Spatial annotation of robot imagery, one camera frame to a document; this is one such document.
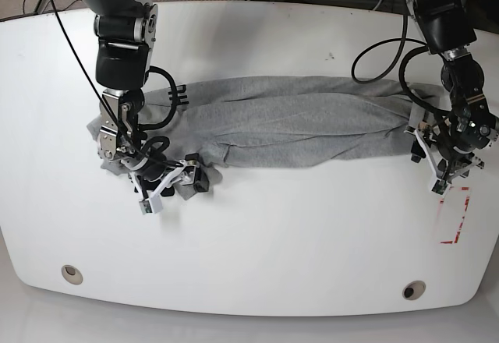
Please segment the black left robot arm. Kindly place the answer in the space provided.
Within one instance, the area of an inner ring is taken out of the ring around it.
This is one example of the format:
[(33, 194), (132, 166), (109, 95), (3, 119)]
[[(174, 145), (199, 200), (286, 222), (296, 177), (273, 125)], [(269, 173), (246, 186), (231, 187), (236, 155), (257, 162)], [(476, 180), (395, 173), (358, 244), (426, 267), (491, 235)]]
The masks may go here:
[[(423, 114), (411, 115), (406, 130), (415, 138), (412, 161), (429, 161), (430, 190), (443, 195), (454, 179), (467, 177), (474, 167), (483, 168), (483, 161), (474, 152), (497, 141), (498, 118), (490, 112), (483, 92), (483, 70), (467, 49), (476, 41), (476, 33), (462, 1), (406, 0), (406, 4), (424, 45), (404, 56), (398, 78), (404, 93), (434, 119), (429, 123)], [(426, 53), (438, 55), (443, 61), (441, 82), (450, 97), (448, 110), (422, 99), (405, 81), (409, 62)]]

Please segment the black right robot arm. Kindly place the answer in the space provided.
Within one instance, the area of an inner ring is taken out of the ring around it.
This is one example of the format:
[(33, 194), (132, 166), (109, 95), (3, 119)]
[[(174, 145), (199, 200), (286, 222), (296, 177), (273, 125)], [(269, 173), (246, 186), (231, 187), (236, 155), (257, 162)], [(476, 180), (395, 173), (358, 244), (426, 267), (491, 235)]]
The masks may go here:
[[(126, 174), (135, 183), (141, 199), (153, 195), (172, 196), (174, 188), (188, 186), (205, 193), (210, 182), (197, 154), (180, 161), (169, 160), (166, 136), (152, 131), (168, 125), (181, 103), (180, 90), (172, 76), (150, 63), (154, 48), (157, 5), (153, 0), (84, 0), (94, 12), (98, 39), (96, 81), (104, 87), (100, 95), (100, 117), (90, 124), (98, 146), (101, 167), (115, 175)], [(140, 123), (145, 106), (143, 86), (150, 74), (163, 76), (170, 85), (168, 113), (157, 123)]]

